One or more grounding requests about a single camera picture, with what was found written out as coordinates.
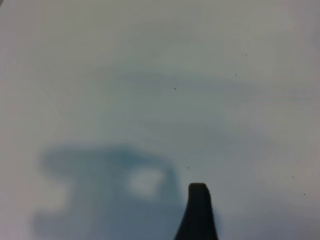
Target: black object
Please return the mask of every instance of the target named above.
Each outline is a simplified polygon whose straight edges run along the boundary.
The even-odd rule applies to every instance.
[[[191,183],[184,216],[174,240],[218,240],[210,192],[204,183]]]

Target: gray background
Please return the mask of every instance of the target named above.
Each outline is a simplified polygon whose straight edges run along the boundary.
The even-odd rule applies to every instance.
[[[0,238],[320,238],[317,0],[5,0]]]

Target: white surface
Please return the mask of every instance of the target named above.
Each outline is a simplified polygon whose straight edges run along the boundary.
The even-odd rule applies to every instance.
[[[52,239],[89,240],[108,176],[49,177],[42,152],[124,144],[169,159],[182,208],[205,182],[223,240],[319,239],[319,19],[316,0],[5,0],[0,238],[71,208]]]

